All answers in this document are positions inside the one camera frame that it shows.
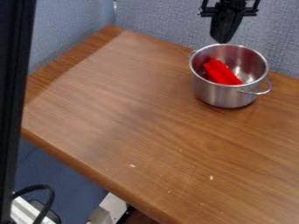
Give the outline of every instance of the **wooden table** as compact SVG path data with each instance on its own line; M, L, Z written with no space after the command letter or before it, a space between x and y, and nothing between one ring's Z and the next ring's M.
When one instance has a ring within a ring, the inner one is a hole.
M299 223L299 80L214 108L190 52L107 27L29 77L23 136L160 223Z

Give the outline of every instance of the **stainless steel pot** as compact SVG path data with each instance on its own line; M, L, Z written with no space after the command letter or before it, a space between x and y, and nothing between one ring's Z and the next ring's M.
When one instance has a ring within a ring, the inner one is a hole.
M243 85L222 85L207 80L203 64L214 57L226 63ZM196 97L220 108L239 108L248 105L259 95L271 91L267 78L268 65L263 55L242 45L210 45L191 53L192 89ZM262 81L268 89L260 92Z

